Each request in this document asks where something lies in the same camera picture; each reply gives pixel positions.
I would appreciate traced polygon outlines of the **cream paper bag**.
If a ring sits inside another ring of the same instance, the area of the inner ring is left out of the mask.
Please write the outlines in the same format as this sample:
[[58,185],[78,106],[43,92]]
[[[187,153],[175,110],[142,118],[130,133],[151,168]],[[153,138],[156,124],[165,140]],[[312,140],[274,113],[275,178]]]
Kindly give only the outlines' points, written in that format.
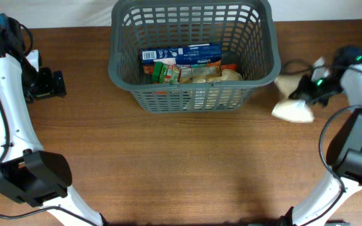
[[299,86],[303,74],[298,75],[279,75],[275,79],[275,85],[283,95],[273,108],[272,116],[293,123],[311,123],[314,121],[314,115],[310,107],[304,100],[290,99],[292,94]]

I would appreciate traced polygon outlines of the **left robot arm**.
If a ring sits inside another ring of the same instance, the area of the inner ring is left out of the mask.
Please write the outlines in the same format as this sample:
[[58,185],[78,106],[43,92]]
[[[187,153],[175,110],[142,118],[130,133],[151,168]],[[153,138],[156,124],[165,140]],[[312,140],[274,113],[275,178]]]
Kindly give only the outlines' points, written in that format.
[[66,89],[62,72],[44,67],[40,53],[25,44],[27,31],[0,14],[0,194],[64,225],[105,225],[73,187],[65,157],[45,151],[36,136],[28,104],[64,97]]

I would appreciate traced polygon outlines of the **grey plastic shopping basket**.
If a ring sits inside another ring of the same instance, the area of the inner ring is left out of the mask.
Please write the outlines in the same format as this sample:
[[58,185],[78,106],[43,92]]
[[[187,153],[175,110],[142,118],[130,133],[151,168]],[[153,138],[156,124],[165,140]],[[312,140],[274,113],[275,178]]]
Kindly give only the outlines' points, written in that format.
[[[111,11],[108,74],[152,113],[227,111],[280,73],[278,41],[267,0],[118,1]],[[242,79],[155,84],[142,58],[152,48],[215,43],[222,62],[235,63]]]

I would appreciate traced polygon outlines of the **green lid jar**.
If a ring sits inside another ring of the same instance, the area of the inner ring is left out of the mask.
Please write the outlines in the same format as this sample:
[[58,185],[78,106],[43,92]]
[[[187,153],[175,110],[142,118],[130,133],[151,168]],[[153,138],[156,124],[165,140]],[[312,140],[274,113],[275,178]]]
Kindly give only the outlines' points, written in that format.
[[181,69],[175,65],[168,65],[162,62],[156,62],[153,68],[151,79],[153,83],[178,83],[181,75]]

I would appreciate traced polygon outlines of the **orange spaghetti packet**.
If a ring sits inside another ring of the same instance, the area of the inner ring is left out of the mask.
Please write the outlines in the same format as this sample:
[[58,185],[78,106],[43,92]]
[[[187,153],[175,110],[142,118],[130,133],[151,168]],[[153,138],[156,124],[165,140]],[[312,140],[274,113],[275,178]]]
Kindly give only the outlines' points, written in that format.
[[241,81],[243,78],[237,67],[237,64],[220,65],[220,62],[203,66],[156,63],[144,65],[143,69],[153,83],[187,84]]

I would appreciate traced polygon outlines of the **beige snack bag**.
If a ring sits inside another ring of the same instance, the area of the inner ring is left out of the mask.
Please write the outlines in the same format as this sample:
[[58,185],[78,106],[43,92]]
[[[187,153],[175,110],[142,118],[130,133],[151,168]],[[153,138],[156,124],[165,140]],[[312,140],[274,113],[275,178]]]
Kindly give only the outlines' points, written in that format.
[[[222,69],[221,66],[183,68],[179,83],[212,83],[222,81],[242,81],[242,76],[232,69]],[[196,110],[213,109],[217,100],[218,90],[198,91],[193,108]]]

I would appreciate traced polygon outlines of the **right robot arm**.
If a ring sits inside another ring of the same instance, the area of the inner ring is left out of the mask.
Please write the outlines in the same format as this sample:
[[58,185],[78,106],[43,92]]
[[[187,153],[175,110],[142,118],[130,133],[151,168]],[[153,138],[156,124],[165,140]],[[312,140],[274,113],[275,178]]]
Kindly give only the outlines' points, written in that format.
[[281,216],[277,225],[330,225],[330,217],[362,190],[362,49],[344,46],[330,65],[323,58],[306,69],[289,72],[284,65],[275,83],[285,96],[272,116],[295,123],[314,121],[311,106],[326,106],[345,94],[349,105],[322,128],[318,152],[326,173],[310,195]]

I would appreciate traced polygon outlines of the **blue pasta box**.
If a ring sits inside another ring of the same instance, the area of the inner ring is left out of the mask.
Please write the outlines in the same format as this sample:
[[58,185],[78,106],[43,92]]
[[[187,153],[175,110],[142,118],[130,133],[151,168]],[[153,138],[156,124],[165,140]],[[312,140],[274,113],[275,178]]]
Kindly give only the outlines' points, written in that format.
[[203,66],[221,61],[220,44],[200,44],[181,47],[150,48],[141,51],[143,65],[162,62],[167,65]]

